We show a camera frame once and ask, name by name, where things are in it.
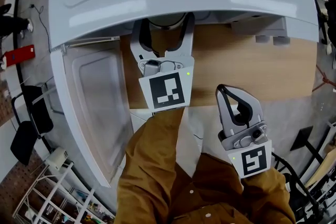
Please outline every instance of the pegboard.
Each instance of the pegboard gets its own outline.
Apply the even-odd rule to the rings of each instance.
[[[4,96],[6,90],[8,90],[7,82],[0,81],[0,126],[14,116],[11,95],[9,94],[7,97]]]
[[[33,151],[29,165],[24,166],[20,162],[10,170],[7,176],[0,184],[0,216],[2,217],[1,223],[14,224],[12,214],[15,211],[17,205],[20,203],[22,197],[26,194],[29,187],[45,168],[45,164],[42,164],[42,160],[37,155],[35,150]],[[45,197],[49,195],[53,186],[49,185],[45,180],[41,180],[37,183],[35,188],[41,192]],[[55,194],[52,198],[57,206],[62,202],[62,196]],[[31,192],[29,195],[29,204],[37,209],[41,208],[43,200],[35,193]]]

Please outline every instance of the concrete floor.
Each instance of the concrete floor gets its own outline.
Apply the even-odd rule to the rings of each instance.
[[[323,1],[318,0],[321,8]],[[50,65],[50,57],[48,52],[47,35],[42,27],[38,13],[34,9],[27,9],[30,4],[34,4],[38,9],[44,7],[41,19],[48,29],[48,0],[20,0],[21,17],[30,17],[34,22],[35,30],[32,34],[27,34],[25,39],[20,40],[20,46],[34,44],[36,48],[36,58],[22,65],[24,79],[26,84],[36,84],[50,79],[53,75]],[[327,74],[328,78],[335,80],[335,71],[332,70],[333,55],[327,56],[325,46],[317,44],[317,64]],[[316,84],[319,84],[321,76],[316,73]],[[61,110],[57,94],[52,96],[53,105]],[[290,152],[289,149],[301,128],[313,125],[313,131],[310,136],[312,145],[317,146],[320,142],[326,128],[327,121],[336,115],[336,98],[331,86],[324,86],[317,90],[310,97],[292,99],[286,101],[262,102],[264,115],[268,123],[269,137],[273,141],[275,152],[285,157],[286,160],[300,173],[310,158],[311,154],[306,148]],[[69,159],[74,161],[75,169],[80,173],[81,177],[88,185],[93,185],[95,177],[90,168],[83,160],[77,144],[70,133],[65,118],[62,115],[50,113],[54,122],[54,129],[46,136],[52,145],[64,147]],[[219,117],[213,123],[213,129],[218,128]],[[116,179],[112,182],[114,186],[117,184],[118,170]],[[98,197],[112,209],[116,210],[116,189],[101,187],[96,191]]]

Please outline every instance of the black metal stand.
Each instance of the black metal stand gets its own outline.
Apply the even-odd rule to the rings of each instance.
[[[315,200],[315,198],[309,193],[307,188],[301,182],[301,180],[299,179],[299,177],[298,177],[297,173],[295,172],[295,170],[293,169],[293,167],[285,159],[279,157],[274,152],[272,152],[272,155],[275,157],[276,161],[280,161],[288,169],[288,171],[290,172],[292,177],[295,179],[296,183],[300,186],[300,188],[303,190],[303,192],[307,195],[307,198],[312,205],[312,210],[313,210],[313,214],[314,214],[313,218],[315,220],[320,220],[320,218],[323,215],[323,212],[320,211],[319,203]]]
[[[290,151],[297,150],[298,148],[305,146],[311,152],[311,154],[313,154],[314,158],[321,164],[323,162],[323,158],[319,152],[308,142],[308,138],[312,130],[313,126],[301,129]]]

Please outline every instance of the cable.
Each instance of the cable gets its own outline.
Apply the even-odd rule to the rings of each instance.
[[[53,79],[54,78],[54,76],[52,76],[50,79],[48,79],[45,83],[48,83],[49,82],[49,80],[51,80],[51,79]]]
[[[4,41],[7,37],[9,37],[9,35],[1,37],[1,40],[0,40],[0,41],[1,41],[1,42]]]
[[[17,130],[16,130],[15,126],[14,126],[14,123],[13,123],[12,119],[10,119],[10,120],[11,120],[10,122],[12,123],[12,126],[13,126],[15,132],[17,132]]]
[[[164,62],[172,62],[174,64],[174,70],[176,70],[176,62],[170,61],[170,60],[165,60],[165,61],[159,62],[160,63],[160,65],[159,65],[159,72],[161,71],[161,64],[163,64]]]
[[[33,72],[32,74],[36,74],[36,68],[43,62],[43,60],[44,60],[47,56],[49,56],[49,54],[44,55],[44,56],[41,58],[41,61],[40,61],[37,65],[34,66],[34,72]],[[29,76],[29,77],[26,78],[23,82],[21,82],[21,83],[19,84],[19,87],[18,87],[18,88],[14,89],[14,90],[12,90],[12,91],[9,91],[9,90],[8,90],[8,93],[12,93],[12,92],[14,92],[14,91],[16,91],[16,90],[18,90],[18,89],[21,89],[21,85],[22,85],[23,83],[25,83],[28,79],[30,79],[32,76],[33,76],[33,75]]]
[[[203,138],[198,137],[196,134],[194,134],[198,139],[203,140]]]
[[[49,53],[51,53],[51,51],[50,51],[50,38],[49,38],[48,29],[44,25],[44,23],[42,22],[42,19],[41,19],[41,14],[42,14],[42,12],[44,10],[44,6],[42,5],[41,8],[40,8],[40,10],[38,10],[34,4],[31,4],[29,7],[30,8],[34,8],[37,11],[37,13],[38,13],[38,18],[40,19],[40,22],[43,25],[43,27],[44,27],[44,29],[46,30],[46,33],[47,33],[47,37],[48,37],[48,50],[49,50]]]
[[[30,9],[30,8],[31,8],[30,6],[29,6],[29,7],[26,7],[23,11],[19,12],[18,14],[21,14],[21,13],[27,11],[27,10]]]

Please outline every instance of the black chair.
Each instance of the black chair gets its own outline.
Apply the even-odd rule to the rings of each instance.
[[[48,150],[50,152],[52,151],[48,142],[41,136],[41,134],[48,133],[54,128],[44,97],[48,97],[53,112],[63,114],[63,112],[57,111],[51,106],[49,94],[53,92],[56,87],[48,90],[46,83],[40,84],[40,86],[23,86],[22,93],[12,99],[12,107],[19,128],[10,150],[24,165],[28,165],[37,139],[42,139]],[[25,98],[27,108],[29,108],[27,110],[30,121],[21,122],[15,108],[15,101],[22,95]]]
[[[285,173],[284,176],[286,178],[286,183],[289,183],[290,187],[289,205],[294,212],[296,220],[300,220],[303,218],[305,220],[305,222],[303,223],[320,223],[320,220],[322,219],[324,213],[323,211],[320,210],[320,204],[309,193],[309,191],[301,182],[300,178],[298,177],[293,167],[284,158],[279,157],[274,152],[272,152],[272,156],[275,158],[275,161],[277,162],[275,169],[278,168],[279,163],[282,163],[283,166],[287,168],[290,173],[290,174]],[[299,187],[301,188],[301,190],[304,192],[305,195],[296,188],[296,184],[299,185]],[[309,217],[309,219],[307,219],[307,215],[304,208],[309,202],[312,205],[313,214]]]

